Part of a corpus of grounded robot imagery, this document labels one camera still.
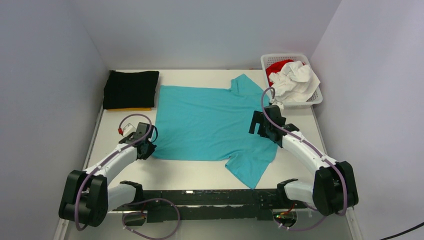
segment white table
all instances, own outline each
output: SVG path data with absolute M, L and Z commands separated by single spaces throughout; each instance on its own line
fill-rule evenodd
M 141 70 L 118 70 L 120 72 L 140 72 Z M 230 81 L 241 74 L 246 74 L 262 89 L 266 83 L 261 70 L 159 70 L 159 85 L 173 85 L 198 88 L 230 88 Z M 153 124 L 156 121 L 157 109 L 139 111 L 148 116 Z M 118 134 L 119 122 L 134 111 L 104 110 L 98 132 L 92 147 L 87 167 L 96 164 L 109 154 L 122 138 Z M 295 124 L 304 136 L 320 150 L 323 150 L 317 123 L 312 109 L 287 109 L 283 111 L 287 123 Z M 133 116 L 126 123 L 137 126 L 138 122 L 146 122 L 143 117 Z M 144 190 L 224 190 L 248 189 L 230 171 L 223 161 L 184 161 L 162 160 L 150 157 L 137 160 L 127 166 L 109 185 L 114 187 L 121 181 L 132 181 L 143 185 Z M 291 178 L 304 182 L 312 182 L 313 175 L 291 153 L 278 149 L 276 157 L 264 172 L 257 189 L 273 189 L 277 184 Z
M 141 72 L 141 70 L 120 70 L 121 72 Z M 229 88 L 230 80 L 241 74 L 246 74 L 262 89 L 266 88 L 261 70 L 159 70 L 159 85 L 174 85 L 202 88 Z M 134 113 L 133 111 L 110 112 L 104 110 L 98 131 L 92 146 L 91 155 L 85 167 L 89 167 L 109 154 L 122 138 L 118 134 L 118 124 L 122 118 Z M 153 123 L 156 120 L 156 109 L 141 111 Z M 295 124 L 317 148 L 323 150 L 318 126 L 312 109 L 291 109 L 283 111 L 288 123 Z M 131 117 L 127 123 L 137 126 L 138 122 L 145 122 L 142 117 Z M 137 160 L 127 166 L 109 185 L 116 186 L 127 180 L 143 185 L 144 190 L 211 190 L 211 189 L 247 189 L 230 171 L 225 168 L 223 161 L 181 161 L 161 160 L 150 157 L 147 160 Z M 284 149 L 278 149 L 276 157 L 269 164 L 257 189 L 274 189 L 277 184 L 291 178 L 298 178 L 304 182 L 313 181 L 313 176 L 299 160 Z M 144 239 L 129 231 L 122 230 L 121 214 L 107 214 L 99 227 L 88 227 L 83 232 L 75 229 L 74 222 L 60 221 L 55 239 L 67 240 L 115 240 Z M 304 228 L 315 224 L 321 216 L 313 213 L 309 218 L 303 213 L 296 223 L 297 228 Z M 214 240 L 214 239 L 352 239 L 352 219 L 329 216 L 320 226 L 305 232 L 288 232 L 278 229 L 272 221 L 257 221 L 256 219 L 225 219 L 225 220 L 186 220 L 170 240 Z M 163 223 L 146 223 L 136 230 L 151 237 L 163 237 L 171 232 L 175 221 Z

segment black bracket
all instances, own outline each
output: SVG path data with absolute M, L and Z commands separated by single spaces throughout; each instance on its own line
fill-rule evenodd
M 134 196 L 134 200 L 132 201 L 132 203 L 141 202 L 145 199 L 144 194 L 143 194 L 143 185 L 136 183 L 136 182 L 133 182 L 133 181 L 121 181 L 120 184 L 130 185 L 130 186 L 133 186 L 135 188 L 135 196 Z
M 299 128 L 297 128 L 292 123 L 286 124 L 286 118 L 281 116 L 280 108 L 277 105 L 266 106 L 264 109 L 268 117 L 278 126 L 281 126 L 283 129 L 289 132 L 299 131 Z M 253 112 L 253 117 L 249 128 L 250 134 L 255 133 L 256 124 L 259 124 L 259 128 L 257 130 L 257 134 L 259 136 L 270 139 L 280 148 L 283 147 L 283 136 L 287 135 L 287 133 L 272 125 L 261 111 Z
M 128 136 L 122 138 L 119 141 L 119 143 L 132 144 L 133 142 L 137 141 L 138 139 L 140 139 L 147 133 L 149 129 L 149 125 L 150 124 L 147 124 L 144 122 L 139 122 L 135 132 L 132 132 Z M 152 142 L 149 141 L 149 139 L 152 137 L 152 134 L 153 134 L 153 131 L 150 131 L 150 133 L 146 136 L 145 139 L 137 142 L 134 145 L 134 147 L 137 148 L 137 159 L 146 160 L 155 151 L 156 145 L 154 145 Z
M 216 190 L 145 190 L 145 199 L 164 198 L 178 206 L 181 220 L 254 219 L 273 220 L 270 210 L 306 208 L 299 201 L 281 201 L 273 189 L 216 189 Z M 147 223 L 173 221 L 176 213 L 163 201 L 151 201 L 146 205 L 123 205 L 117 211 L 147 211 Z M 144 220 L 139 215 L 125 218 L 125 224 L 139 226 Z

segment cable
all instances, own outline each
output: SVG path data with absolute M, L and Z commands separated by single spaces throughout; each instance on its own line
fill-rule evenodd
M 313 207 L 313 206 L 309 206 L 306 202 L 304 202 L 303 204 L 305 204 L 306 205 L 306 207 L 308 208 L 308 209 L 310 209 L 310 210 L 312 210 L 312 211 L 315 211 L 315 212 L 318 212 L 318 209 L 316 209 L 315 207 Z
M 296 134 L 282 128 L 281 126 L 278 126 L 274 121 L 271 120 L 271 118 L 268 116 L 267 112 L 265 111 L 265 107 L 264 107 L 264 96 L 265 94 L 269 91 L 272 90 L 272 98 L 274 98 L 276 90 L 275 88 L 273 88 L 272 86 L 268 87 L 267 89 L 265 89 L 262 93 L 262 96 L 260 98 L 260 106 L 262 107 L 262 112 L 263 115 L 265 116 L 265 118 L 272 124 L 274 125 L 274 127 L 278 128 L 279 130 L 285 132 L 286 134 L 294 137 L 295 139 L 302 141 L 304 144 L 306 144 L 308 147 L 310 147 L 314 152 L 316 152 L 316 154 L 320 157 L 323 158 L 323 155 L 321 154 L 321 152 L 314 146 L 312 145 L 310 142 L 308 142 L 307 140 L 302 139 L 301 137 L 297 136 Z M 334 166 L 329 160 L 327 160 L 325 157 L 323 158 L 323 161 L 325 163 L 327 163 L 338 175 L 338 177 L 340 178 L 340 182 L 341 182 L 341 187 L 343 189 L 343 211 L 341 211 L 341 213 L 336 212 L 337 215 L 339 216 L 344 216 L 346 214 L 347 208 L 348 208 L 348 191 L 346 189 L 346 182 L 345 182 L 345 178 L 343 177 L 342 173 L 337 169 L 336 166 Z M 291 229 L 291 231 L 306 231 L 306 230 L 310 230 L 315 228 L 316 226 L 318 226 L 319 224 L 321 224 L 324 219 L 326 217 L 324 216 L 323 218 L 321 218 L 317 223 L 315 223 L 314 225 L 307 227 L 307 228 L 303 228 L 303 229 Z
M 287 215 L 290 213 L 290 211 L 292 211 L 295 208 L 295 203 L 293 202 L 293 204 L 291 205 L 291 207 L 287 210 L 287 211 L 283 211 L 282 213 L 280 213 L 280 215 Z
M 154 143 L 156 141 L 156 139 L 158 139 L 159 133 L 158 133 L 158 128 L 156 126 L 153 126 L 154 128 L 154 140 L 151 141 L 151 143 Z
M 125 218 L 128 215 L 140 214 L 139 212 L 130 212 L 130 213 L 125 214 L 122 217 L 122 225 L 123 225 L 124 229 L 126 229 L 126 230 L 128 230 L 128 231 L 130 231 L 130 232 L 132 232 L 134 234 L 137 234 L 138 236 L 143 237 L 145 239 L 149 239 L 149 240 L 164 240 L 164 239 L 167 239 L 167 238 L 171 237 L 172 235 L 174 235 L 177 232 L 177 230 L 178 230 L 178 228 L 180 227 L 180 224 L 181 224 L 180 211 L 178 210 L 177 206 L 175 206 L 175 204 L 173 204 L 171 201 L 169 201 L 167 199 L 164 199 L 164 198 L 152 198 L 152 199 L 148 199 L 148 200 L 144 200 L 144 201 L 133 202 L 133 203 L 126 204 L 126 205 L 127 206 L 130 206 L 130 205 L 145 204 L 145 203 L 152 202 L 152 201 L 164 201 L 164 202 L 167 202 L 171 206 L 173 206 L 173 208 L 175 209 L 178 219 L 177 219 L 176 226 L 175 226 L 174 230 L 170 234 L 168 234 L 168 235 L 166 235 L 164 237 L 154 238 L 154 237 L 146 236 L 146 235 L 144 235 L 144 234 L 142 234 L 142 233 L 140 233 L 140 232 L 138 232 L 138 231 L 136 231 L 136 230 L 134 230 L 132 228 L 129 228 L 128 226 L 126 226 L 125 225 Z
M 124 147 L 122 147 L 119 150 L 116 150 L 114 152 L 112 152 L 109 156 L 107 156 L 99 165 L 98 167 L 94 168 L 93 171 L 91 171 L 84 179 L 84 181 L 82 181 L 81 186 L 79 187 L 78 193 L 76 195 L 76 200 L 75 200 L 75 212 L 74 212 L 74 221 L 75 221 L 75 226 L 76 229 L 78 231 L 82 231 L 84 229 L 86 229 L 87 224 L 85 224 L 83 227 L 80 226 L 80 216 L 79 216 L 79 212 L 78 210 L 80 209 L 80 199 L 81 199 L 81 195 L 83 194 L 83 189 L 86 185 L 86 183 L 88 182 L 88 180 L 99 170 L 101 169 L 105 164 L 107 164 L 111 159 L 113 159 L 118 153 L 120 153 L 121 151 L 124 151 L 130 147 L 132 147 L 133 145 L 135 145 L 136 143 L 142 141 L 143 139 L 146 138 L 146 136 L 151 132 L 152 130 L 152 121 L 150 120 L 150 118 L 148 118 L 146 115 L 141 114 L 141 113 L 134 113 L 134 114 L 130 114 L 126 117 L 124 117 L 122 119 L 122 121 L 119 123 L 119 129 L 121 129 L 122 123 L 128 119 L 129 117 L 132 116 L 141 116 L 144 117 L 148 120 L 149 126 L 148 126 L 148 130 L 146 132 L 146 134 L 144 134 L 142 137 L 140 137 L 140 139 L 137 139 L 136 141 L 134 141 L 133 143 L 130 143 Z
M 293 215 L 293 218 L 291 218 L 290 216 L 286 216 L 286 215 L 284 215 L 283 217 L 277 217 L 277 216 L 275 216 L 274 217 L 274 220 L 275 220 L 275 222 L 277 222 L 277 223 L 279 223 L 281 225 L 284 225 L 287 228 L 291 228 L 291 227 L 293 227 L 293 225 L 296 224 L 296 216 L 297 216 L 296 214 Z
M 394 238 L 396 238 L 396 237 L 399 237 L 399 236 L 401 236 L 401 235 L 404 235 L 404 234 L 407 234 L 407 233 L 409 233 L 409 232 L 411 232 L 411 231 L 414 231 L 415 229 L 419 229 L 419 228 L 421 228 L 422 226 L 424 226 L 424 222 L 422 222 L 422 223 L 420 223 L 420 224 L 418 224 L 418 225 L 416 225 L 416 226 L 414 226 L 414 227 L 411 227 L 411 228 L 410 228 L 410 229 L 408 229 L 408 230 L 405 230 L 405 231 L 400 232 L 400 233 L 395 234 L 395 235 L 391 235 L 391 236 L 388 236 L 388 237 L 382 238 L 382 239 L 380 239 L 380 240 L 389 240 L 389 239 L 394 239 Z
M 144 204 L 143 204 L 143 207 L 141 208 L 140 212 L 143 212 L 143 211 L 145 210 L 146 204 L 147 204 L 147 203 L 144 203 Z

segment black power cord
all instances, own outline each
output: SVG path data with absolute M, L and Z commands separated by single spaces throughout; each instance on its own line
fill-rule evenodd
M 388 236 L 388 237 L 382 238 L 382 239 L 380 239 L 380 240 L 389 240 L 389 239 L 394 239 L 394 238 L 399 237 L 399 236 L 401 236 L 401 235 L 404 235 L 404 234 L 407 234 L 407 233 L 409 233 L 409 232 L 412 232 L 412 231 L 414 231 L 415 229 L 419 229 L 419 228 L 421 228 L 422 226 L 424 226 L 424 222 L 422 222 L 422 223 L 420 223 L 420 224 L 418 224 L 418 225 L 416 225 L 416 226 L 414 226 L 414 227 L 411 227 L 411 228 L 410 228 L 410 229 L 408 229 L 408 230 L 405 230 L 405 231 L 400 232 L 400 233 L 395 234 L 395 235 L 391 235 L 391 236 Z
M 151 143 L 154 143 L 156 141 L 156 139 L 158 139 L 158 135 L 159 135 L 158 129 L 156 128 L 156 126 L 153 126 L 153 128 L 154 128 L 155 138 Z

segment yellow cloth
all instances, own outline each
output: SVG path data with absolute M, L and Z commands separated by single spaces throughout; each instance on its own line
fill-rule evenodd
M 151 111 L 150 107 L 130 107 L 130 108 L 117 108 L 108 109 L 108 112 L 123 112 L 123 111 Z

